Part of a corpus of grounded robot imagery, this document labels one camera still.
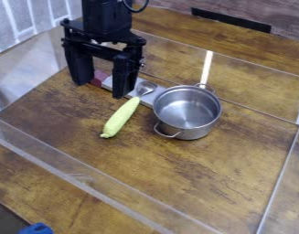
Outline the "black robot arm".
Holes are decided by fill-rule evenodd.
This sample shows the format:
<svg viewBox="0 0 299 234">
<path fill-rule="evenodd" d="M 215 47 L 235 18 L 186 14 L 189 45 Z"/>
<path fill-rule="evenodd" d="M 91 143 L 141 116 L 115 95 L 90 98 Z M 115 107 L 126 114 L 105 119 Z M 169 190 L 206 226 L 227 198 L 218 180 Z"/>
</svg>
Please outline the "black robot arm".
<svg viewBox="0 0 299 234">
<path fill-rule="evenodd" d="M 134 89 L 147 40 L 133 33 L 133 0 L 82 0 L 82 21 L 66 18 L 63 48 L 72 81 L 80 86 L 94 79 L 92 58 L 114 63 L 113 97 L 123 98 Z"/>
</svg>

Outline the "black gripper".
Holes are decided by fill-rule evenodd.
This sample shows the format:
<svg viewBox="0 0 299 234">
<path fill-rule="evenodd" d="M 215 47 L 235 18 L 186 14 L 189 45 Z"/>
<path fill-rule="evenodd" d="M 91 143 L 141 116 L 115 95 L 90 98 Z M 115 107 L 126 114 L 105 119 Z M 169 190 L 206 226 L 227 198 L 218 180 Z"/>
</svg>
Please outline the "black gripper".
<svg viewBox="0 0 299 234">
<path fill-rule="evenodd" d="M 91 82 L 94 78 L 92 53 L 114 57 L 119 51 L 106 51 L 103 43 L 126 45 L 123 53 L 114 57 L 113 97 L 121 99 L 135 88 L 138 72 L 142 66 L 143 47 L 147 40 L 133 33 L 133 18 L 88 18 L 82 21 L 64 19 L 64 57 L 72 81 L 79 85 Z"/>
</svg>

